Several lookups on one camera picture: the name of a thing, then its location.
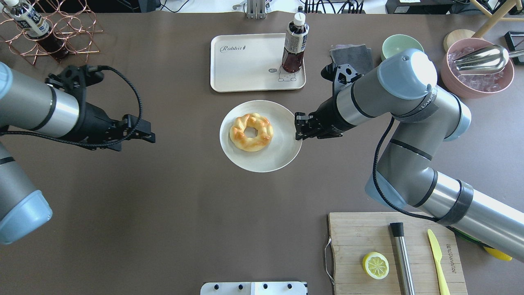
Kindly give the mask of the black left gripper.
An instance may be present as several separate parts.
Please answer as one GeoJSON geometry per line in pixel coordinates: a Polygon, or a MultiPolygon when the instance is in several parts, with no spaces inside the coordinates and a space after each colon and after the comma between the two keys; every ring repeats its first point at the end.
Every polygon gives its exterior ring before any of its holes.
{"type": "Polygon", "coordinates": [[[121,151],[121,143],[111,145],[109,142],[120,140],[125,136],[125,132],[127,132],[126,140],[140,139],[149,143],[156,142],[156,135],[151,132],[151,123],[131,114],[125,114],[120,121],[112,120],[101,108],[86,103],[82,115],[84,117],[78,119],[72,129],[72,142],[103,144],[103,148],[121,151]]]}

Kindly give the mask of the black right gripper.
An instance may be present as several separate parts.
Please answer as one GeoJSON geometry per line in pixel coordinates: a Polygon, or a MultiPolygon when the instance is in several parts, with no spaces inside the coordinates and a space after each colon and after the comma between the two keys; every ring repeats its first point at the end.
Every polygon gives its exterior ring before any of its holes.
{"type": "Polygon", "coordinates": [[[295,125],[303,125],[303,130],[296,130],[295,140],[307,138],[337,138],[342,133],[355,127],[348,123],[340,114],[337,100],[331,97],[324,101],[316,111],[306,115],[302,112],[294,114],[295,125]]]}

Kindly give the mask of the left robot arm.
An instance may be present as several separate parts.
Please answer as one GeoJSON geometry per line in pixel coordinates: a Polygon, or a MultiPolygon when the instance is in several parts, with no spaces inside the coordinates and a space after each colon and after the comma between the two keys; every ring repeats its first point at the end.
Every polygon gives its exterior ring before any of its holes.
{"type": "MultiPolygon", "coordinates": [[[[156,141],[150,122],[143,119],[142,99],[133,84],[111,66],[67,66],[45,82],[0,66],[1,135],[35,136],[80,146],[88,150],[120,151],[131,139],[156,141]],[[86,101],[88,86],[101,82],[112,71],[136,95],[138,116],[121,120],[86,101]]],[[[43,193],[34,186],[4,145],[1,145],[0,239],[8,245],[48,222],[53,212],[43,193]]]]}

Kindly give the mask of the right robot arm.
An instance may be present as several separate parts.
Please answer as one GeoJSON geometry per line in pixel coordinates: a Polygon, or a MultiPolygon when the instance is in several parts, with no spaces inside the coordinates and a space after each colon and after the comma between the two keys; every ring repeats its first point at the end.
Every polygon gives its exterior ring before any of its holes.
{"type": "Polygon", "coordinates": [[[523,260],[523,213],[430,167],[444,141],[464,133],[469,108],[437,85],[434,64],[419,49],[406,49],[361,75],[350,65],[322,71],[332,96],[314,112],[296,112],[296,140],[341,137],[366,121],[390,113],[399,125],[381,157],[374,159],[366,189],[392,209],[406,205],[424,218],[523,260]]]}

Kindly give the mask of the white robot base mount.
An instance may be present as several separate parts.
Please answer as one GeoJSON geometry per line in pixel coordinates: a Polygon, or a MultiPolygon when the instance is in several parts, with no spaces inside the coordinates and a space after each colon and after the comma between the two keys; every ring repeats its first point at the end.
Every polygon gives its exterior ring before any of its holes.
{"type": "Polygon", "coordinates": [[[244,281],[207,282],[201,295],[307,295],[306,282],[301,281],[244,281]]]}

